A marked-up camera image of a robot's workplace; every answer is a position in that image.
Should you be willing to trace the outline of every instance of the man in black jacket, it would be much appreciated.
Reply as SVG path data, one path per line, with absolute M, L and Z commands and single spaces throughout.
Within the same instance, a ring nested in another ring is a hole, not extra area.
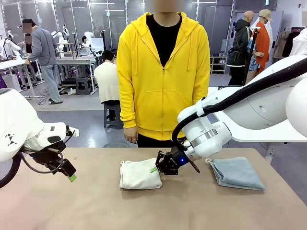
M 250 24 L 254 19 L 254 12 L 246 11 L 244 18 L 236 23 L 234 45 L 227 60 L 230 66 L 231 80 L 228 85 L 243 85 L 245 76 L 245 62 L 248 58 L 247 46 L 251 36 Z

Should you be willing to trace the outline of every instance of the green tag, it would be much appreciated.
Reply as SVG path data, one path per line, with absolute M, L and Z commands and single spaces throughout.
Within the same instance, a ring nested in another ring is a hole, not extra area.
M 68 179 L 69 179 L 71 182 L 74 182 L 76 178 L 77 178 L 77 177 L 76 177 L 75 174 L 72 175 L 72 176 L 68 176 Z
M 152 168 L 151 170 L 150 170 L 150 173 L 153 173 L 154 171 L 157 171 L 158 170 L 158 168 L 157 167 L 154 167 L 154 168 Z

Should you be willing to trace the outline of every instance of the hand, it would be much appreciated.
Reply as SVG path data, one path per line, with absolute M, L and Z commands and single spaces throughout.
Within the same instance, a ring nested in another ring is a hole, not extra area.
M 139 139 L 138 127 L 124 128 L 124 135 L 127 141 L 136 144 Z
M 256 57 L 263 58 L 263 57 L 264 57 L 264 53 L 262 53 L 262 52 L 256 52 L 256 53 L 255 53 L 255 56 L 256 56 Z

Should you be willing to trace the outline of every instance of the hoodie pocket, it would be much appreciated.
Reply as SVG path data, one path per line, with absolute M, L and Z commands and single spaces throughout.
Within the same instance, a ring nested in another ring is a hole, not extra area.
M 164 91 L 163 131 L 173 131 L 178 124 L 179 113 L 192 104 L 192 98 L 187 101 L 181 92 Z
M 134 104 L 138 127 L 152 131 L 162 131 L 161 91 L 146 92 Z

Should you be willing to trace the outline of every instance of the yellow zip-up hoodie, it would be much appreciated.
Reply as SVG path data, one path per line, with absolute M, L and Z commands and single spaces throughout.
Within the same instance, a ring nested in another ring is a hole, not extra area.
M 146 24 L 150 13 L 131 22 L 119 38 L 121 120 L 124 128 L 137 126 L 140 134 L 157 140 L 170 140 L 178 114 L 208 93 L 207 33 L 185 13 L 179 14 L 176 46 L 164 68 Z

